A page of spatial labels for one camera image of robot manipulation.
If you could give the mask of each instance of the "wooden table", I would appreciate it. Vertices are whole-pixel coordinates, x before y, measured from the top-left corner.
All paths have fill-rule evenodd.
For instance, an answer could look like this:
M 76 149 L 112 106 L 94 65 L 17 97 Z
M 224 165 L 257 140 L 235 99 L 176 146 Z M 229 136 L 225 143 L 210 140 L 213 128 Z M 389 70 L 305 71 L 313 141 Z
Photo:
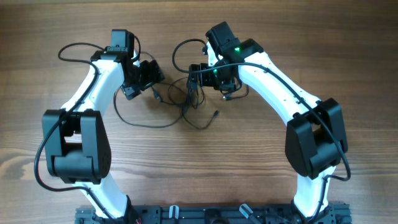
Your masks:
M 80 192 L 48 192 L 36 183 L 33 161 L 43 137 L 41 117 L 77 90 L 88 66 L 58 60 L 72 42 L 109 45 L 111 29 L 127 29 L 153 54 L 167 80 L 174 47 L 228 21 L 235 36 L 253 38 L 293 81 L 343 108 L 353 177 L 332 181 L 328 199 L 349 203 L 354 223 L 398 219 L 398 16 L 395 1 L 168 1 L 0 6 L 0 223 L 72 223 L 88 205 Z M 177 63 L 206 62 L 189 44 Z M 66 57 L 88 59 L 89 47 Z M 161 94 L 163 86 L 157 86 Z M 285 126 L 255 92 L 222 101 L 206 88 L 206 103 L 186 122 L 165 129 L 134 128 L 112 108 L 104 123 L 112 147 L 111 173 L 134 205 L 289 203 L 296 173 L 284 154 Z M 178 108 L 160 105 L 147 90 L 119 110 L 129 121 L 166 124 Z M 63 183 L 40 172 L 49 185 Z M 344 175 L 342 165 L 337 174 Z

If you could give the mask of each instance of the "black cable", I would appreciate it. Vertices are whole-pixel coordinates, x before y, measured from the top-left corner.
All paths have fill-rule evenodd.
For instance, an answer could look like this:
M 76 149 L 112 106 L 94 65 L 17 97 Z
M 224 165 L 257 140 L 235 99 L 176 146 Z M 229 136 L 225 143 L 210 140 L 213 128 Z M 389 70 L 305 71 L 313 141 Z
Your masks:
M 100 74 L 100 71 L 98 70 L 98 67 L 96 65 L 94 65 L 93 63 L 86 61 L 86 60 L 78 60 L 78 59 L 70 59 L 70 58 L 63 58 L 61 57 L 61 53 L 71 47 L 71 46 L 75 46 L 75 45 L 89 45 L 89 46 L 93 46 L 93 47 L 97 47 L 101 50 L 104 50 L 103 48 L 94 45 L 94 44 L 89 44 L 89 43 L 74 43 L 74 44 L 68 44 L 66 46 L 64 46 L 59 52 L 58 52 L 58 58 L 60 60 L 66 61 L 66 62 L 80 62 L 80 63 L 86 63 L 88 65 L 91 65 L 94 70 L 94 77 L 93 80 L 91 81 L 91 83 L 88 85 L 87 89 L 84 91 L 84 93 L 81 95 L 81 97 L 76 101 L 75 105 L 73 105 L 50 129 L 50 131 L 44 136 L 43 141 L 40 143 L 40 146 L 37 150 L 36 156 L 35 156 L 35 161 L 34 161 L 34 174 L 35 174 L 35 178 L 37 183 L 39 183 L 40 186 L 42 186 L 44 189 L 47 189 L 49 191 L 53 191 L 53 192 L 64 192 L 64 191 L 69 191 L 69 190 L 84 190 L 85 192 L 87 192 L 87 194 L 93 199 L 93 201 L 95 202 L 95 204 L 97 204 L 97 206 L 99 207 L 99 209 L 101 209 L 101 211 L 113 222 L 116 224 L 116 222 L 114 221 L 114 219 L 112 218 L 112 216 L 108 213 L 108 211 L 106 211 L 106 209 L 102 206 L 102 204 L 100 203 L 100 201 L 95 197 L 94 193 L 88 188 L 88 187 L 65 187 L 65 188 L 60 188 L 60 189 L 56 189 L 53 187 L 50 187 L 48 185 L 46 185 L 43 180 L 40 178 L 39 175 L 39 160 L 40 160 L 40 155 L 43 151 L 43 148 L 45 146 L 45 144 L 47 143 L 47 141 L 49 140 L 50 136 L 52 135 L 52 133 L 56 130 L 57 127 L 59 127 L 61 125 L 61 123 L 63 121 L 65 121 L 72 113 L 73 110 L 75 110 L 81 103 L 82 101 L 85 99 L 85 97 L 87 96 L 87 94 L 90 92 L 90 90 L 92 89 L 92 87 L 95 84 L 95 81 L 98 78 L 98 75 Z
M 174 65 L 175 68 L 178 68 L 177 65 L 175 64 L 175 54 L 177 53 L 177 50 L 178 50 L 182 45 L 184 45 L 184 44 L 186 44 L 186 43 L 189 43 L 189 42 L 201 42 L 201 43 L 205 46 L 205 48 L 207 48 L 206 42 L 203 41 L 203 40 L 201 40 L 201 39 L 188 39 L 188 40 L 184 40 L 183 42 L 181 42 L 180 44 L 178 44 L 178 45 L 176 46 L 176 48 L 174 49 L 174 51 L 173 51 L 172 62 L 173 62 L 173 65 Z M 202 101 L 199 103 L 199 102 L 198 102 L 198 100 L 199 100 L 198 90 L 197 90 L 197 89 L 194 90 L 194 91 L 196 91 L 196 93 L 197 93 L 197 103 L 196 103 L 196 106 L 195 106 L 195 105 L 193 104 L 193 102 L 191 102 L 191 97 L 192 97 L 192 96 L 191 96 L 191 91 L 192 91 L 193 89 L 191 89 L 191 83 L 190 83 L 190 81 L 191 81 L 191 79 L 189 78 L 189 79 L 188 79 L 188 82 L 187 82 L 187 86 L 188 86 L 187 101 L 188 101 L 188 105 L 192 105 L 192 108 L 193 108 L 193 109 L 197 109 L 197 108 L 198 108 L 198 105 L 202 104 L 203 101 L 205 100 L 205 94 L 204 94 L 203 88 L 199 85 L 199 87 L 200 87 L 200 89 L 201 89 L 201 92 L 202 92 L 202 95 L 203 95 L 203 99 L 202 99 Z M 215 119 L 215 117 L 220 113 L 218 110 L 215 111 L 214 114 L 213 114 L 213 116 L 212 116 L 212 117 L 210 118 L 210 120 L 207 122 L 207 124 L 204 125 L 203 127 L 199 127 L 199 126 L 193 124 L 191 121 L 188 120 L 188 118 L 185 116 L 185 114 L 187 113 L 187 111 L 188 111 L 188 108 L 186 108 L 185 110 L 182 108 L 182 110 L 181 110 L 182 117 L 184 118 L 184 120 L 185 120 L 188 124 L 190 124 L 191 126 L 193 126 L 194 128 L 196 128 L 196 129 L 198 129 L 198 130 L 203 130 L 203 129 L 208 128 L 209 125 L 210 125 L 210 124 L 213 122 L 213 120 Z
M 141 54 L 146 54 L 150 57 L 150 59 L 155 60 L 155 57 L 151 55 L 149 52 L 142 51 Z
M 116 91 L 114 92 L 114 95 L 113 95 L 113 108 L 114 108 L 114 111 L 116 112 L 117 116 L 120 118 L 120 120 L 123 121 L 124 123 L 128 124 L 128 125 L 136 126 L 136 127 L 142 127 L 142 128 L 167 128 L 167 127 L 170 127 L 170 126 L 174 125 L 175 123 L 177 123 L 177 122 L 182 118 L 182 115 L 180 115 L 175 121 L 171 122 L 170 124 L 160 125 L 160 126 L 151 126 L 151 125 L 133 124 L 133 123 L 130 123 L 130 122 L 126 121 L 126 120 L 119 114 L 118 107 L 116 106 L 116 96 L 118 95 L 118 92 L 119 92 L 119 89 L 116 90 Z
M 141 55 L 141 43 L 139 42 L 139 39 L 136 35 L 134 36 L 134 38 L 137 40 L 137 43 L 138 43 L 138 53 L 134 58 L 131 59 L 133 63 L 136 62 Z
M 323 185 L 326 186 L 327 179 L 329 179 L 329 178 L 340 180 L 340 181 L 348 181 L 348 180 L 350 180 L 350 178 L 351 178 L 351 169 L 349 168 L 349 164 L 348 164 L 347 158 L 346 158 L 346 156 L 345 156 L 345 154 L 344 154 L 344 152 L 343 152 L 343 150 L 341 148 L 340 143 L 334 137 L 333 133 L 330 131 L 329 127 L 325 124 L 325 122 L 321 119 L 321 117 L 319 117 L 319 115 L 316 112 L 314 112 L 314 110 L 311 108 L 311 106 L 308 105 L 308 103 L 288 83 L 286 83 L 285 80 L 283 80 L 280 76 L 278 76 L 276 73 L 274 73 L 269 68 L 266 68 L 266 67 L 264 67 L 262 65 L 258 65 L 258 64 L 255 64 L 255 63 L 249 63 L 249 62 L 231 63 L 231 64 L 220 65 L 220 66 L 217 66 L 217 67 L 207 68 L 207 69 L 203 69 L 203 70 L 199 70 L 199 71 L 182 70 L 175 63 L 175 53 L 177 52 L 179 47 L 181 47 L 183 44 L 185 44 L 187 42 L 191 42 L 191 41 L 199 41 L 199 40 L 196 40 L 196 39 L 186 40 L 186 41 L 182 42 L 181 44 L 178 44 L 177 47 L 174 49 L 174 52 L 173 52 L 173 55 L 172 55 L 172 62 L 173 62 L 174 67 L 179 72 L 183 72 L 183 73 L 187 73 L 187 74 L 191 75 L 191 74 L 196 74 L 196 73 L 210 72 L 210 71 L 213 71 L 214 69 L 221 69 L 221 68 L 233 67 L 233 66 L 238 66 L 238 65 L 248 65 L 248 66 L 253 66 L 253 67 L 260 68 L 260 69 L 262 69 L 264 71 L 264 73 L 270 73 L 273 77 L 275 77 L 278 81 L 280 81 L 281 84 L 283 84 L 294 95 L 294 97 L 296 97 L 299 100 L 299 102 L 302 103 L 309 110 L 309 112 L 315 117 L 315 119 L 321 124 L 323 129 L 329 135 L 329 137 L 331 137 L 331 139 L 333 141 L 333 144 L 336 146 L 336 148 L 337 148 L 337 150 L 339 152 L 339 155 L 340 155 L 341 159 L 343 160 L 347 176 L 346 177 L 339 177 L 337 175 L 326 175 L 323 178 Z M 317 216 L 319 214 L 320 208 L 322 207 L 323 198 L 325 197 L 325 192 L 326 192 L 326 187 L 324 187 L 323 190 L 322 190 L 322 195 L 321 195 L 322 200 L 319 201 L 318 207 L 315 210 L 314 215 L 309 219 L 309 222 L 314 222 L 316 220 L 316 218 L 317 218 Z
M 249 85 L 246 85 L 246 93 L 241 95 L 241 96 L 225 96 L 225 100 L 235 100 L 235 99 L 240 99 L 240 98 L 244 98 L 247 97 L 249 94 Z
M 202 40 L 200 40 L 200 39 L 190 39 L 190 40 L 186 40 L 185 42 L 194 42 L 194 41 L 199 41 L 199 42 L 205 44 L 205 42 L 202 41 Z M 154 57 L 153 55 L 151 55 L 150 53 L 144 52 L 144 51 L 142 51 L 141 53 L 142 53 L 142 54 L 146 54 L 146 55 L 150 56 L 152 60 L 155 60 L 155 57 Z M 151 86 L 152 91 L 154 92 L 154 96 L 155 96 L 155 98 L 156 98 L 157 100 L 159 100 L 159 102 L 165 103 L 165 104 L 171 105 L 171 106 L 177 106 L 177 107 L 180 108 L 180 110 L 181 110 L 180 116 L 179 116 L 175 121 L 173 121 L 172 123 L 167 124 L 167 125 L 162 125 L 162 126 L 149 126 L 149 125 L 143 125 L 143 124 L 134 124 L 134 123 L 130 123 L 130 122 L 126 121 L 126 120 L 120 115 L 120 113 L 119 113 L 119 111 L 118 111 L 118 107 L 117 107 L 117 104 L 116 104 L 116 95 L 117 95 L 118 93 L 115 92 L 114 97 L 113 97 L 113 106 L 114 106 L 114 110 L 115 110 L 117 116 L 119 117 L 119 119 L 120 119 L 121 121 L 123 121 L 124 123 L 126 123 L 126 124 L 128 124 L 128 125 L 137 126 L 137 127 L 142 127 L 142 128 L 166 128 L 166 127 L 169 127 L 169 126 L 171 126 L 171 125 L 174 125 L 175 123 L 177 123 L 177 122 L 178 122 L 180 119 L 182 119 L 182 118 L 183 118 L 188 124 L 190 124 L 191 126 L 193 126 L 193 127 L 196 128 L 196 129 L 202 130 L 202 129 L 208 128 L 209 125 L 211 124 L 211 122 L 213 122 L 214 118 L 218 115 L 219 111 L 215 111 L 215 113 L 213 114 L 212 118 L 209 120 L 209 122 L 207 122 L 207 124 L 206 124 L 204 127 L 199 127 L 199 126 L 193 124 L 191 121 L 189 121 L 188 118 L 185 116 L 186 113 L 187 113 L 187 111 L 188 111 L 188 109 L 189 109 L 189 107 L 192 106 L 192 108 L 196 110 L 196 109 L 198 108 L 198 106 L 201 105 L 201 104 L 204 102 L 204 100 L 205 100 L 205 92 L 203 91 L 202 86 L 200 86 L 200 91 L 201 91 L 201 94 L 202 94 L 202 99 L 201 99 L 201 101 L 199 102 L 199 98 L 200 98 L 200 97 L 199 97 L 199 92 L 198 92 L 198 90 L 192 91 L 192 89 L 188 88 L 188 92 L 185 93 L 181 88 L 175 86 L 175 84 L 176 84 L 177 82 L 179 82 L 179 81 L 181 81 L 181 80 L 183 80 L 183 79 L 185 79 L 185 78 L 188 78 L 188 77 L 180 78 L 180 79 L 174 81 L 174 82 L 171 83 L 171 84 L 169 84 L 169 83 L 158 83 L 158 84 L 163 84 L 163 85 L 168 85 L 168 86 L 169 86 L 169 88 L 168 88 L 168 90 L 167 90 L 167 98 L 169 99 L 170 102 L 164 101 L 164 99 L 163 99 L 162 96 L 159 94 L 159 92 L 158 92 L 153 86 Z M 182 102 L 182 103 L 177 103 L 177 102 L 171 97 L 171 89 L 172 89 L 172 88 L 176 88 L 178 91 L 180 91 L 180 92 L 182 92 L 184 95 L 186 95 L 186 98 L 185 98 L 185 101 L 184 101 L 184 102 Z M 191 99 L 192 99 L 192 93 L 196 93 L 196 96 L 197 96 L 196 103 L 193 102 L 193 101 L 191 100 Z

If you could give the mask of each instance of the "black plastic bracket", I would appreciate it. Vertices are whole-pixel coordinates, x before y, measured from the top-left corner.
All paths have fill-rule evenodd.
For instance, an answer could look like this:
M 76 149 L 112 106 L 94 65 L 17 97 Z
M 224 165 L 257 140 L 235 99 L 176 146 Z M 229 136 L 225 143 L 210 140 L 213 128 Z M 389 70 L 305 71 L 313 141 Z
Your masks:
M 340 143 L 344 153 L 348 150 L 343 113 L 340 105 L 332 98 L 319 101 L 314 112 L 326 123 Z M 323 127 L 311 113 L 295 114 L 287 123 L 285 154 L 293 169 L 304 177 L 317 178 L 319 173 L 330 166 L 337 166 L 341 156 L 337 147 Z
M 47 110 L 42 118 L 43 134 L 66 113 Z M 65 137 L 81 134 L 81 142 L 66 142 Z M 111 148 L 99 111 L 73 112 L 45 145 L 47 169 L 66 184 L 77 180 L 99 184 L 111 167 Z
M 253 224 L 245 218 L 239 207 L 180 207 L 178 218 L 170 218 L 170 207 L 134 206 L 141 217 L 142 224 Z M 291 204 L 273 204 L 251 207 L 253 215 L 262 224 L 305 224 L 295 214 Z M 93 218 L 93 208 L 76 210 L 75 224 L 103 224 Z M 350 224 L 352 223 L 349 205 L 329 203 L 320 213 L 317 223 Z
M 156 60 L 143 61 L 135 66 L 131 58 L 134 55 L 134 34 L 127 30 L 112 30 L 111 45 L 105 51 L 97 50 L 90 60 L 112 60 L 120 63 L 123 69 L 124 82 L 121 86 L 128 100 L 141 94 L 153 84 L 164 79 Z
M 245 40 L 240 43 L 239 39 L 234 36 L 229 25 L 222 22 L 212 27 L 206 36 L 216 55 L 223 58 L 212 67 L 219 67 L 231 63 L 244 62 L 244 59 L 256 52 L 263 52 L 264 49 L 253 39 Z M 190 71 L 200 71 L 211 68 L 207 63 L 191 64 Z M 237 89 L 235 79 L 239 81 L 238 67 L 225 67 L 214 69 L 212 72 L 198 73 L 191 75 L 189 83 L 196 85 L 199 81 L 201 86 L 212 86 L 215 90 L 233 92 Z

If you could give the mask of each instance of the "cable connector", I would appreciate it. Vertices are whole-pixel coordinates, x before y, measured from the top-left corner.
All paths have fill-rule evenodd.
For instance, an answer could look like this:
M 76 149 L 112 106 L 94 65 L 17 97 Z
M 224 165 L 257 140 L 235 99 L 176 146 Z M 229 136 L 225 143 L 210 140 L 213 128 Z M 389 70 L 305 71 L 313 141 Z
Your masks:
M 226 22 L 213 26 L 206 33 L 206 37 L 215 54 L 220 54 L 223 57 L 227 50 L 233 49 L 240 44 L 239 39 L 234 36 Z
M 207 54 L 207 45 L 201 48 L 201 51 L 203 52 L 203 55 L 208 55 Z
M 151 88 L 152 88 L 152 91 L 154 92 L 155 99 L 159 100 L 159 103 L 162 103 L 163 99 L 162 99 L 160 93 L 157 90 L 155 90 L 155 88 L 153 86 L 151 86 Z

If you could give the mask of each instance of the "robotic arm link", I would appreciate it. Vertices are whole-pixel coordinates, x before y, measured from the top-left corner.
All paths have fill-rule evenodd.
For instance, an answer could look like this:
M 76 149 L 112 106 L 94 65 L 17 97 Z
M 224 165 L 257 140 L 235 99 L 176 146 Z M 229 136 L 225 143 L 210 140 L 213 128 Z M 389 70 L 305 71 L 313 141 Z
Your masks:
M 291 204 L 263 207 L 171 207 L 132 206 L 109 173 L 111 149 L 102 117 L 114 92 L 121 88 L 131 100 L 164 76 L 155 60 L 139 62 L 134 51 L 134 34 L 113 30 L 111 46 L 91 57 L 90 71 L 70 101 L 60 110 L 47 110 L 42 119 L 44 140 L 35 159 L 38 183 L 52 191 L 79 189 L 86 193 L 92 209 L 77 209 L 75 223 L 351 223 L 349 205 L 328 203 L 328 178 L 350 177 L 347 140 L 341 107 L 334 99 L 321 101 L 284 75 L 254 40 L 235 38 L 226 22 L 206 33 L 203 53 L 208 63 L 192 64 L 188 88 L 212 86 L 232 94 L 237 83 L 256 90 L 278 113 L 287 126 L 285 154 L 298 173 L 297 193 Z M 313 131 L 312 126 L 320 127 Z M 81 134 L 81 142 L 65 137 Z M 37 164 L 45 145 L 47 169 L 73 187 L 54 189 L 45 185 Z M 332 173 L 340 160 L 347 177 Z

